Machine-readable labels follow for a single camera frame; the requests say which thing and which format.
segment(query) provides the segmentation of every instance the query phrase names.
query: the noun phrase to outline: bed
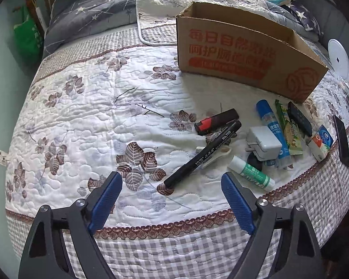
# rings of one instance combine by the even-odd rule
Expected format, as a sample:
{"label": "bed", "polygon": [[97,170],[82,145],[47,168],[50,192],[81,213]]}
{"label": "bed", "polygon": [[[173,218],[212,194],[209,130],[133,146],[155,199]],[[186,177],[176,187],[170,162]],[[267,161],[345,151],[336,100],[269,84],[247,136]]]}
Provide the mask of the bed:
{"label": "bed", "polygon": [[[261,125],[256,102],[264,98],[274,105],[277,98],[289,100],[239,83],[180,72],[174,17],[191,0],[95,1],[75,0],[58,10],[63,1],[54,4],[44,59],[13,132],[6,214],[15,253],[21,256],[41,205],[69,206],[87,197],[111,171],[118,171],[124,178],[122,192],[105,227],[95,234],[117,278],[226,278],[249,238],[220,187],[232,156],[195,171],[175,189],[165,188],[163,181],[195,155],[197,146],[215,137],[197,135],[194,122],[235,108],[242,128],[230,147],[233,155],[246,158],[242,132]],[[296,30],[330,68],[318,35],[283,8],[264,0],[212,1]],[[117,28],[103,30],[113,7],[113,17],[112,13],[131,12],[127,18],[116,18]],[[91,9],[107,16],[93,19]],[[71,15],[80,20],[71,20]],[[60,30],[62,39],[52,36]],[[274,191],[265,193],[240,180],[257,197],[277,206],[303,204],[320,246],[349,208],[349,168],[339,161],[331,117],[341,117],[349,140],[348,87],[329,70],[300,106],[314,127],[325,125],[335,140],[323,162],[316,162],[305,146],[304,154],[294,157],[293,169],[274,174]],[[274,232],[260,278],[269,272],[279,234]],[[67,231],[64,238],[75,275],[84,278]]]}

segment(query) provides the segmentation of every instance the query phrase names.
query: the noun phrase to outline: green and white glue stick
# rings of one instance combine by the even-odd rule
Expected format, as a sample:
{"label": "green and white glue stick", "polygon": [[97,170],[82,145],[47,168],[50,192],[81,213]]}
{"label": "green and white glue stick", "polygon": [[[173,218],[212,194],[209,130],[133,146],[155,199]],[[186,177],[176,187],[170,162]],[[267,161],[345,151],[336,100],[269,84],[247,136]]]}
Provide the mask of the green and white glue stick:
{"label": "green and white glue stick", "polygon": [[236,173],[248,179],[250,182],[258,185],[259,187],[270,192],[273,190],[275,181],[269,176],[263,174],[250,164],[246,163],[244,160],[240,159],[238,156],[234,156],[232,162],[228,166],[230,169]]}

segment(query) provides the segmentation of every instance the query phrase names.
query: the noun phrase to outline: gray wood panel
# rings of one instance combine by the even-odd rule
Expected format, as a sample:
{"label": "gray wood panel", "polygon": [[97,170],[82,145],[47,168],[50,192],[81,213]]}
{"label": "gray wood panel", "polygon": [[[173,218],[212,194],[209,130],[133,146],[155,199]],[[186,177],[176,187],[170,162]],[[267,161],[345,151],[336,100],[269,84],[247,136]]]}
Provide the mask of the gray wood panel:
{"label": "gray wood panel", "polygon": [[330,39],[338,40],[349,58],[349,23],[344,15],[329,0],[298,0],[318,21],[322,36],[319,42],[327,49]]}

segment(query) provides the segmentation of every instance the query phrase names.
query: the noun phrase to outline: white star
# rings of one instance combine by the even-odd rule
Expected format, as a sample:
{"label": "white star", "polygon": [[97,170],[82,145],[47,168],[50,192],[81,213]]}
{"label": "white star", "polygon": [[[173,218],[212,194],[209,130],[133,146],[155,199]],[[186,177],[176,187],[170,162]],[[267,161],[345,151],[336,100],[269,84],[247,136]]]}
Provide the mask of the white star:
{"label": "white star", "polygon": [[299,12],[299,11],[296,11],[296,13],[299,16],[299,18],[302,18],[302,19],[305,18],[306,19],[306,16],[304,16],[305,11],[303,11],[302,13]]}

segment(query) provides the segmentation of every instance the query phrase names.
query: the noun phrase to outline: brown cardboard box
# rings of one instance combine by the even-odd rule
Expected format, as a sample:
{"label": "brown cardboard box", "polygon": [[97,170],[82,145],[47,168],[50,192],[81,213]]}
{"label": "brown cardboard box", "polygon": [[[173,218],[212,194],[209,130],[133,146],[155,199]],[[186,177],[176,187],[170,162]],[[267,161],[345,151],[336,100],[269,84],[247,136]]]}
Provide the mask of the brown cardboard box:
{"label": "brown cardboard box", "polygon": [[302,103],[327,67],[293,30],[263,16],[193,2],[177,16],[179,68]]}

